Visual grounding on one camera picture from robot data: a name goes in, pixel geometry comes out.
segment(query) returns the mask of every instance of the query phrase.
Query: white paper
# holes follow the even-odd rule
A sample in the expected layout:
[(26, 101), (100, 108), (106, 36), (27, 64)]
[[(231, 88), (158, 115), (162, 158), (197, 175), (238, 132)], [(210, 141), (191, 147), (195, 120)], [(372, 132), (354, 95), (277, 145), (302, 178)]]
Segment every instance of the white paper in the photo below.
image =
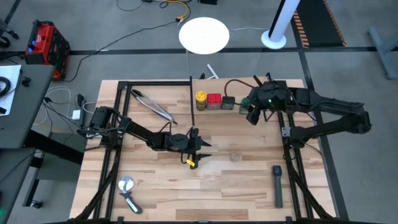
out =
[[(0, 66), (0, 77), (8, 78), (11, 82), (10, 91), (8, 95), (0, 98), (0, 107), (6, 109), (5, 114), (0, 114), (0, 116), (7, 116), (11, 112), (12, 101), (14, 101), (15, 89), (18, 84), (18, 79), (20, 75), (21, 65), (8, 65)], [(0, 83), (0, 88), (3, 89), (5, 84)]]

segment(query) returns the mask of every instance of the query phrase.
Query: red toolbox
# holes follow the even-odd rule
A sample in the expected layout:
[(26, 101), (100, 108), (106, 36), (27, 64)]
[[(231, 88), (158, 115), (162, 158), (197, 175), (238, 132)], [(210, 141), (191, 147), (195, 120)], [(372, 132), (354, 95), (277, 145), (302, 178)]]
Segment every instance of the red toolbox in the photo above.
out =
[(54, 65), (53, 80), (64, 80), (70, 46), (50, 21), (33, 22), (25, 51), (26, 64)]

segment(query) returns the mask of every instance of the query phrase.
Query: yellow clip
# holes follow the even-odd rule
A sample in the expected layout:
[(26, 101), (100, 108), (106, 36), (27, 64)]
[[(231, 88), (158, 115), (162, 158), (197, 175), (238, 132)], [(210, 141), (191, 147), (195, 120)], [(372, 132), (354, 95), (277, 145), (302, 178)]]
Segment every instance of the yellow clip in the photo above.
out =
[(187, 164), (190, 164), (191, 166), (195, 166), (195, 163), (194, 162), (192, 162), (191, 160), (189, 160), (189, 159), (187, 159)]

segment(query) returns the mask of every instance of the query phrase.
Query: red container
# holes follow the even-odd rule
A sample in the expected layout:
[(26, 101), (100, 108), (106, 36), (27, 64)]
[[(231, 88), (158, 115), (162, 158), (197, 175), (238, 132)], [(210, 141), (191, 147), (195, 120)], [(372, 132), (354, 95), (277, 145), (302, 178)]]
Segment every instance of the red container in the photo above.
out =
[(208, 110), (219, 110), (221, 109), (221, 94), (210, 93), (207, 94), (207, 109)]

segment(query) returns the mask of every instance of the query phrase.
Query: metal tongs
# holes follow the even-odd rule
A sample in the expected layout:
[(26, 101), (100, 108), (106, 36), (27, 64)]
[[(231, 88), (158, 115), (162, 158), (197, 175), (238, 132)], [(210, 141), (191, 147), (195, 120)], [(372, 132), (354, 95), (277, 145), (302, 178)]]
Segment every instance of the metal tongs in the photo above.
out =
[[(131, 90), (131, 95), (138, 100), (140, 103), (142, 103), (144, 106), (148, 107), (149, 109), (151, 109), (153, 112), (159, 114), (160, 116), (166, 118), (168, 121), (173, 122), (174, 124), (177, 124), (177, 122), (175, 122), (173, 116), (171, 114), (169, 114), (169, 112), (167, 112), (165, 109), (163, 109), (161, 106), (159, 106), (155, 101), (151, 100), (148, 96), (146, 96), (145, 94), (141, 93), (138, 90)], [(155, 105), (155, 107), (157, 107), (158, 110), (156, 110), (155, 108), (149, 106), (148, 104), (146, 104), (141, 98), (145, 98), (148, 101), (150, 101), (153, 105)]]

